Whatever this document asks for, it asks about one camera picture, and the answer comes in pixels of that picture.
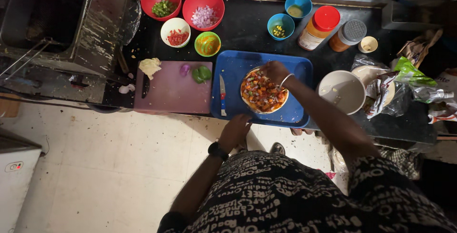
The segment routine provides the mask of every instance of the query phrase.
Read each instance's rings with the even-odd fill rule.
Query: red and blue knife handle
[[[225,94],[221,94],[221,110],[225,110]]]

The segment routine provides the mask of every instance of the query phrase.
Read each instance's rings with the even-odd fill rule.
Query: wristwatch
[[[208,147],[208,154],[211,156],[220,157],[223,161],[227,160],[229,157],[229,155],[221,149],[221,146],[218,142],[214,142]]]

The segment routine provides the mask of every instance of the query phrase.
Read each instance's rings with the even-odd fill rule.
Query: kitchen counter
[[[291,37],[284,41],[275,41],[268,34],[266,24],[272,15],[285,12],[284,2],[257,0],[224,0],[224,2],[224,17],[220,25],[213,30],[222,41],[219,52],[239,50],[306,57],[313,64],[313,88],[316,88],[320,80],[331,71],[349,71],[354,56],[360,53],[356,45],[341,53],[334,52],[327,43],[330,37],[313,51],[306,51],[297,45],[298,35],[315,10],[322,5],[314,5],[311,13],[296,23],[295,31]],[[381,29],[381,9],[351,6],[335,7],[341,14],[340,25],[350,19],[359,19],[365,22],[368,28],[367,35],[375,37],[379,42],[378,49],[368,55],[385,64],[396,58],[397,51],[407,40],[411,40],[419,34],[417,32]],[[202,57],[194,49],[193,42],[200,33],[199,31],[192,29],[190,43],[184,48],[175,49],[162,42],[160,38],[162,24],[163,22],[142,15],[136,36],[123,49],[124,56],[134,75],[138,61],[145,58],[157,57],[161,61],[211,61],[215,64],[217,55]],[[351,117],[361,125],[368,135],[373,137],[429,144],[436,141],[436,132],[432,125],[427,124],[427,105],[417,101],[412,101],[408,111],[400,117],[379,114],[368,120],[362,110],[351,115]],[[317,125],[312,120],[305,128],[318,130]]]

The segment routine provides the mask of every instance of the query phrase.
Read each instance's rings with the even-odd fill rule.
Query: bowl of diced onion
[[[191,27],[184,19],[172,18],[163,24],[160,37],[168,46],[181,48],[186,46],[191,38]]]
[[[182,6],[186,22],[199,31],[210,31],[217,27],[224,12],[223,0],[186,0]]]

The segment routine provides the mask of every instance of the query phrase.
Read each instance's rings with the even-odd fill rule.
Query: blue tray
[[[227,50],[219,54],[214,70],[213,90],[211,96],[211,114],[218,119],[230,120],[240,113],[252,116],[252,122],[256,124],[301,128],[309,121],[309,115],[304,113],[303,107],[293,95],[274,113],[258,114],[252,112],[241,99],[241,82],[246,74],[257,66],[264,65],[268,61],[281,61],[286,68],[295,74],[304,84],[311,86],[313,79],[313,65],[303,57],[287,55],[271,55]],[[221,99],[219,74],[225,83],[225,110],[226,117],[221,116]]]

